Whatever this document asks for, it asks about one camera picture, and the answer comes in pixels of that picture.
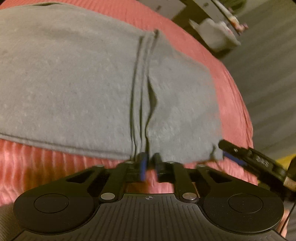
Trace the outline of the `pink ribbed bed blanket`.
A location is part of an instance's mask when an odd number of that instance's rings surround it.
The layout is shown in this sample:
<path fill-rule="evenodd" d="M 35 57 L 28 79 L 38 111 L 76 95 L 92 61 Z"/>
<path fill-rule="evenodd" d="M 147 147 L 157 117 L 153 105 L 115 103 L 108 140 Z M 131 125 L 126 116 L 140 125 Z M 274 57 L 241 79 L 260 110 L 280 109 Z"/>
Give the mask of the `pink ribbed bed blanket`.
<path fill-rule="evenodd" d="M 226 67 L 190 34 L 138 1 L 71 1 L 143 30 L 161 30 L 180 52 L 204 64 L 214 78 L 224 139 L 242 147 L 253 145 L 253 127 L 242 96 Z M 1 205 L 23 192 L 94 165 L 114 168 L 117 160 L 98 159 L 1 140 Z"/>

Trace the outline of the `grey curtain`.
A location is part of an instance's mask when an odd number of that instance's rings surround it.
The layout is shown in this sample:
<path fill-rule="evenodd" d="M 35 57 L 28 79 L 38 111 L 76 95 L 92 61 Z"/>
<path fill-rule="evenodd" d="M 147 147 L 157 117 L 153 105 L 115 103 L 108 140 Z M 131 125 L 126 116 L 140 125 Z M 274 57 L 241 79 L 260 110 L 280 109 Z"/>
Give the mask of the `grey curtain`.
<path fill-rule="evenodd" d="M 223 58 L 247 106 L 256 150 L 295 153 L 295 3 L 266 1 L 240 19 L 249 29 Z"/>

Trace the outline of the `grey drawer cabinet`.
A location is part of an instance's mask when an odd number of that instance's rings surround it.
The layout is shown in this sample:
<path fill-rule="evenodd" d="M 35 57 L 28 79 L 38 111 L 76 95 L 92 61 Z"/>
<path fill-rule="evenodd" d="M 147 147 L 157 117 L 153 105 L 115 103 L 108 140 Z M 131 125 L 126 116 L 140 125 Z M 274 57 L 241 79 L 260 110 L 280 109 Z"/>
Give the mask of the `grey drawer cabinet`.
<path fill-rule="evenodd" d="M 168 19 L 172 19 L 186 7 L 179 0 L 139 0 L 139 2 Z"/>

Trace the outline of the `grey sweatpants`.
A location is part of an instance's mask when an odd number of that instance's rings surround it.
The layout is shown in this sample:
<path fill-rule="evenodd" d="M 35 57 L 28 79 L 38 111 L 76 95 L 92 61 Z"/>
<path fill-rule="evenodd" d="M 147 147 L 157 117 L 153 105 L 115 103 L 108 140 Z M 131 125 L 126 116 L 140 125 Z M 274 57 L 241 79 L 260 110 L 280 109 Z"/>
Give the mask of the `grey sweatpants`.
<path fill-rule="evenodd" d="M 158 30 L 60 3 L 1 10 L 1 138 L 118 160 L 222 158 L 204 65 Z"/>

